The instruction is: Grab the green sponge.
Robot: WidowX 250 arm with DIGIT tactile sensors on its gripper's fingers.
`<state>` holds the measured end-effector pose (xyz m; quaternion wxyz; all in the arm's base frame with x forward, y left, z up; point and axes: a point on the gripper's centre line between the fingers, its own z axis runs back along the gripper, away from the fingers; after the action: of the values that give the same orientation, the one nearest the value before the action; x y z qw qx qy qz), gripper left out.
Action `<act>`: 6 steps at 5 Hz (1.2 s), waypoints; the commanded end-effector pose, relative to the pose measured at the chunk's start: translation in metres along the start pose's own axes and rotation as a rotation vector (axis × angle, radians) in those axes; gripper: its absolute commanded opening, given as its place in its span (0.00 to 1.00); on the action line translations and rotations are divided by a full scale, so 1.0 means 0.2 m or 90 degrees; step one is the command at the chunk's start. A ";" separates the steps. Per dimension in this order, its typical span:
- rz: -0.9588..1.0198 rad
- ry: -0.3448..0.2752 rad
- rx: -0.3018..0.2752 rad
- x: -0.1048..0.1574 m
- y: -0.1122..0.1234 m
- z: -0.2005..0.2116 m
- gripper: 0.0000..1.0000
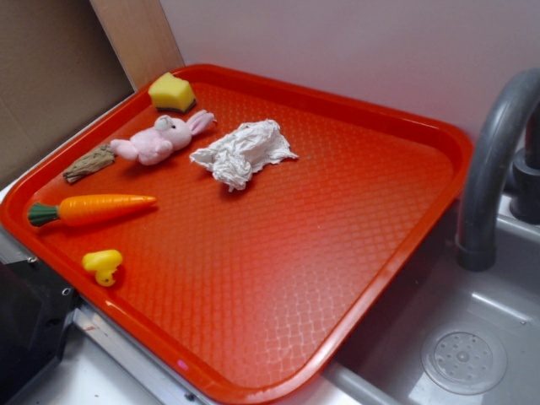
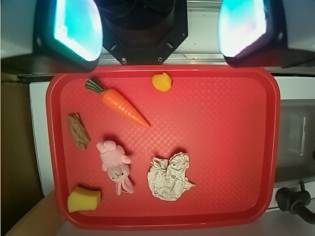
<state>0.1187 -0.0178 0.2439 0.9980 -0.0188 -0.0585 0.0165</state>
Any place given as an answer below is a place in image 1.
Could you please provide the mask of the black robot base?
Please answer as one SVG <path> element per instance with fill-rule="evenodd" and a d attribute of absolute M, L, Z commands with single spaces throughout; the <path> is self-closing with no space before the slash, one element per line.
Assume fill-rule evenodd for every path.
<path fill-rule="evenodd" d="M 78 303 L 45 262 L 1 265 L 1 403 L 12 404 L 61 362 Z"/>

